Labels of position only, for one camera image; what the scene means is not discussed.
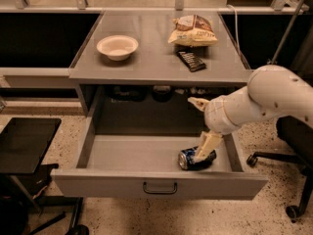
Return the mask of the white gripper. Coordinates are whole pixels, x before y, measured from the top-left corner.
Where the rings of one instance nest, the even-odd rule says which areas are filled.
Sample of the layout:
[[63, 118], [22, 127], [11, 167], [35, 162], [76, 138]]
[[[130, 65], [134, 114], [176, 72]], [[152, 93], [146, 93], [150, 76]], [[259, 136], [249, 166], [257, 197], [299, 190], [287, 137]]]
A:
[[211, 130], [201, 133], [200, 144], [194, 155], [194, 162], [199, 163], [221, 143], [222, 135], [228, 135], [241, 127], [235, 123], [239, 101], [237, 96], [228, 95], [219, 96], [210, 102], [204, 98], [189, 97], [188, 102], [204, 112], [204, 122]]

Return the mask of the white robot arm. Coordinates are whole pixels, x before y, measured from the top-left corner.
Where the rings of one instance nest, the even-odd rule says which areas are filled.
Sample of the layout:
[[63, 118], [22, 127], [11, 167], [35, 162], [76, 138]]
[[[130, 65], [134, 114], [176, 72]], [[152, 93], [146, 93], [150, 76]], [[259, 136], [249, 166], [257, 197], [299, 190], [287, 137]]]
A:
[[204, 161], [228, 135], [248, 122], [294, 117], [313, 127], [313, 87], [291, 70], [266, 65], [253, 71], [247, 85], [212, 100], [188, 99], [203, 112], [208, 131], [201, 135], [194, 161]]

